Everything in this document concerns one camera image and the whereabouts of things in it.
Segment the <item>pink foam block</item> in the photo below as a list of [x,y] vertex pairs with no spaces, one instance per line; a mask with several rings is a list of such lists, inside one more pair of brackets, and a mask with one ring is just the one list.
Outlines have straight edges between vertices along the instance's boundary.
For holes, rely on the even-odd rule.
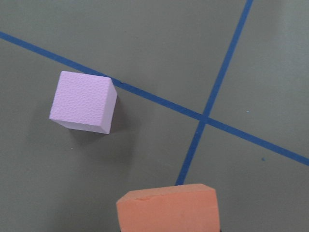
[[49,119],[68,129],[109,134],[116,99],[111,78],[62,71]]

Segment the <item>orange foam block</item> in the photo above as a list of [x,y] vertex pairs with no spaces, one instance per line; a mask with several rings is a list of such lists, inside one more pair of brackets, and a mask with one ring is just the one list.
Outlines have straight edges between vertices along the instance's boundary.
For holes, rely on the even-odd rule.
[[219,232],[215,189],[188,184],[129,191],[117,203],[122,232]]

